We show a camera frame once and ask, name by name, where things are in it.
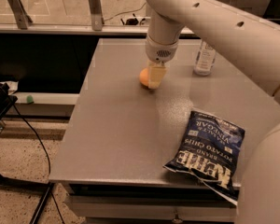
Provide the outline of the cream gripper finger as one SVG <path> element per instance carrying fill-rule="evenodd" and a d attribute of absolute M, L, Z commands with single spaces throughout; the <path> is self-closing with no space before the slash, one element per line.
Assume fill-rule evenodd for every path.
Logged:
<path fill-rule="evenodd" d="M 157 89 L 161 81 L 163 80 L 167 67 L 164 62 L 155 63 L 152 61 L 148 62 L 148 87 L 152 90 Z"/>

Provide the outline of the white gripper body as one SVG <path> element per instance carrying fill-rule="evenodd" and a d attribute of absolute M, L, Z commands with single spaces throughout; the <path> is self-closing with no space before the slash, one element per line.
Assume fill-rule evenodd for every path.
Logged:
<path fill-rule="evenodd" d="M 178 47 L 178 34 L 148 34 L 146 39 L 147 57 L 154 63 L 167 63 L 171 61 Z"/>

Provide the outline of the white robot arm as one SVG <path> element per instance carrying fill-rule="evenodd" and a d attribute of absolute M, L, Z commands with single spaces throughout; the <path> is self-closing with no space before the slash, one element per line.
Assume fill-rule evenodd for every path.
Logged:
<path fill-rule="evenodd" d="M 280 26 L 216 0 L 147 0 L 147 56 L 168 62 L 188 27 L 280 104 Z M 250 157 L 235 224 L 280 224 L 280 124 Z"/>

